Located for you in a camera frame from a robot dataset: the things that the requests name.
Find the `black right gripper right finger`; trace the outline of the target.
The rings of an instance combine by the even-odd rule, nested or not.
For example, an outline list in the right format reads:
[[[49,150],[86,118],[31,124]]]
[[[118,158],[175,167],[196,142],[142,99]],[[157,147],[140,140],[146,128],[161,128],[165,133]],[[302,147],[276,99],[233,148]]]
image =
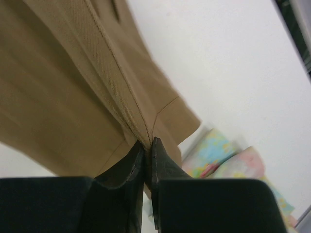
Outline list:
[[[152,142],[151,167],[151,196],[155,228],[166,231],[173,225],[165,220],[179,212],[178,205],[184,200],[182,186],[191,177],[171,159],[160,138],[155,137]]]

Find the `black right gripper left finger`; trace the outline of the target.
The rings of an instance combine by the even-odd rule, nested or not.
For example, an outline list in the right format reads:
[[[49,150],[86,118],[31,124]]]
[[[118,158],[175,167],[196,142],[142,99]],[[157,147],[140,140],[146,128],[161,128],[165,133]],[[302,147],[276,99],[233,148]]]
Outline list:
[[[97,176],[104,197],[106,233],[139,233],[142,225],[145,151],[136,142],[128,154]]]

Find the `brown skirt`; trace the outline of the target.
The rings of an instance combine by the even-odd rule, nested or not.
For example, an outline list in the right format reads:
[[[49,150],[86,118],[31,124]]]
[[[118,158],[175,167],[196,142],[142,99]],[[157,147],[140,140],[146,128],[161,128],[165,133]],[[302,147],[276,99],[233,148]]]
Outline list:
[[[57,175],[95,177],[154,137],[180,165],[199,125],[126,1],[1,1],[1,142]]]

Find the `floral pastel skirt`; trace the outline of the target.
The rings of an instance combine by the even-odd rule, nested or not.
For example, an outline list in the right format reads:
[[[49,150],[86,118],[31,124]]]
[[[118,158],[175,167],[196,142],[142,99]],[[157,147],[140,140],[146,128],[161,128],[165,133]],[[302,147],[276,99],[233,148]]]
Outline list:
[[[191,179],[160,233],[294,233],[292,207],[270,184],[257,151],[236,151],[211,130],[181,166]]]

